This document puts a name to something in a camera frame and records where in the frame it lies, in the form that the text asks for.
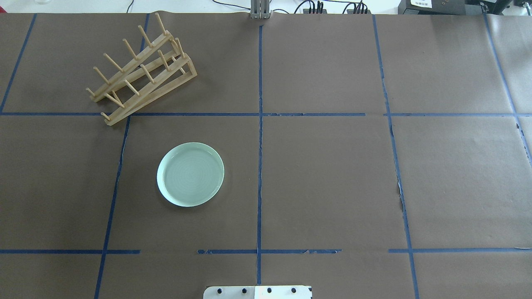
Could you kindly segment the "grey aluminium profile post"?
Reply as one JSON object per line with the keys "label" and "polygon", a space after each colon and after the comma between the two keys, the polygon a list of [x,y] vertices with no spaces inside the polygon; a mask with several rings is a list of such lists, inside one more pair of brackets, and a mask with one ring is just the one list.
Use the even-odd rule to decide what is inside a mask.
{"label": "grey aluminium profile post", "polygon": [[253,20],[270,19],[270,0],[251,0],[250,17]]}

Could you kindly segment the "black power strip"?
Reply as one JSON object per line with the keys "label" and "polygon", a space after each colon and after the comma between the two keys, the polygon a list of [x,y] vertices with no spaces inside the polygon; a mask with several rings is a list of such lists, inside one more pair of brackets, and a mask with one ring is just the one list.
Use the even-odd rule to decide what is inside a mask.
{"label": "black power strip", "polygon": [[367,4],[363,1],[359,2],[350,2],[348,5],[345,6],[345,9],[343,13],[346,13],[348,15],[367,15],[370,14],[370,10],[367,7]]}
{"label": "black power strip", "polygon": [[311,1],[308,0],[309,7],[303,8],[302,13],[305,15],[324,15],[327,13],[326,9],[324,8],[324,2],[323,1]]}

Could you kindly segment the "black power strip left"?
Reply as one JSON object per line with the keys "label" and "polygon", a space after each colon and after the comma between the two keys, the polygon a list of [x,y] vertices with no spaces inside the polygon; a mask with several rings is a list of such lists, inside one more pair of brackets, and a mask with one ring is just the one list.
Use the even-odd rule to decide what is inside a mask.
{"label": "black power strip left", "polygon": [[302,13],[305,15],[324,15],[327,13],[326,9],[324,8],[324,2],[323,1],[311,1],[308,0],[309,7],[303,8]]}

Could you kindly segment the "wooden dish rack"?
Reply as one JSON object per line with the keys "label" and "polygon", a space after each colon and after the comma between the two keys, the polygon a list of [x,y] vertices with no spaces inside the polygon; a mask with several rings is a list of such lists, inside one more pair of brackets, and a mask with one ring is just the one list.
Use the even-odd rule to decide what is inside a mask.
{"label": "wooden dish rack", "polygon": [[162,31],[155,40],[150,40],[144,27],[138,26],[146,48],[136,53],[126,39],[122,40],[132,55],[127,64],[120,66],[104,53],[104,57],[118,70],[113,76],[107,78],[99,68],[93,67],[104,83],[96,91],[86,88],[90,99],[93,102],[107,99],[117,106],[111,114],[100,113],[108,126],[115,125],[198,75],[179,38],[165,29],[158,12],[155,17]]}

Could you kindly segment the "black power strip right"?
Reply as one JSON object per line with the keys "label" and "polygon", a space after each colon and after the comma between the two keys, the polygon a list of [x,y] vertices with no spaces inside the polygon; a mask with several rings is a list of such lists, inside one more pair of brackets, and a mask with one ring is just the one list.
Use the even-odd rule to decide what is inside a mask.
{"label": "black power strip right", "polygon": [[348,5],[345,6],[345,9],[343,13],[346,13],[348,15],[367,15],[370,14],[370,10],[367,7],[367,4],[363,1],[359,2],[350,2]]}

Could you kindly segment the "pale green ceramic plate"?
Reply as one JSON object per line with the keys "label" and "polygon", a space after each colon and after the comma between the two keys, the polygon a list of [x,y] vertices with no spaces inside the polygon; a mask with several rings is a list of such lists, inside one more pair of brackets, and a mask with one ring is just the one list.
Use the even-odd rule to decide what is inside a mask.
{"label": "pale green ceramic plate", "polygon": [[220,190],[225,167],[219,153],[200,142],[187,142],[168,151],[158,165],[158,190],[180,207],[200,206]]}

